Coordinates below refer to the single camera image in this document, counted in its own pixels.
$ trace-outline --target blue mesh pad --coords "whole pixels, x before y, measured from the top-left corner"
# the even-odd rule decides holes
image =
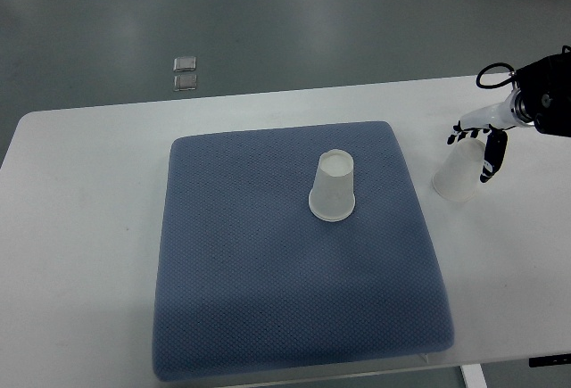
[[[319,156],[354,159],[354,213],[308,194]],[[453,343],[434,249],[391,127],[364,122],[179,138],[156,285],[162,380],[441,351]]]

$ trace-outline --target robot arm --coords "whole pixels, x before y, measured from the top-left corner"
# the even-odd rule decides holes
[[[508,67],[510,78],[497,85],[482,85],[481,77],[493,67]],[[503,103],[497,103],[462,116],[452,129],[448,144],[468,134],[475,138],[487,134],[484,167],[480,180],[485,183],[500,170],[508,144],[508,129],[532,127],[542,134],[571,136],[571,48],[563,46],[555,54],[514,71],[508,64],[492,64],[478,74],[476,84],[482,88],[513,84]]]

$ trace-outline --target plastic cup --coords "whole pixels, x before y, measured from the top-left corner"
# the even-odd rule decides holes
[[[340,221],[355,208],[353,194],[353,158],[343,150],[333,149],[319,157],[310,210],[318,219]]]
[[[458,141],[432,178],[432,185],[442,198],[465,202],[474,197],[484,166],[484,149],[484,143],[475,138]]]

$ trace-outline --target floor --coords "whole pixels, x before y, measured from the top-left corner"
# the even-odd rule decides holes
[[[571,44],[571,0],[0,0],[0,161],[30,111],[475,75]],[[197,57],[198,88],[172,63]],[[571,367],[484,365],[488,386],[568,387]],[[463,386],[458,368],[337,386]]]

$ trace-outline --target black cable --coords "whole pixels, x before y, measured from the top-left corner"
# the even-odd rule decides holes
[[[505,63],[505,62],[495,62],[494,64],[488,65],[486,68],[484,68],[482,71],[480,71],[480,72],[478,73],[478,76],[476,77],[476,85],[477,85],[478,87],[481,87],[482,89],[495,89],[496,87],[505,87],[507,84],[513,83],[513,82],[516,81],[516,76],[515,76],[515,74],[512,74],[511,76],[509,76],[509,78],[506,78],[503,82],[496,83],[496,84],[494,84],[494,85],[484,85],[484,84],[482,83],[482,81],[481,81],[481,80],[482,80],[482,76],[483,76],[488,70],[494,69],[494,68],[496,68],[496,67],[505,67],[506,69],[509,70],[510,73],[515,73],[515,72],[516,72],[516,71],[514,70],[514,68],[513,68],[511,65],[509,65],[509,64],[507,64],[507,63]]]

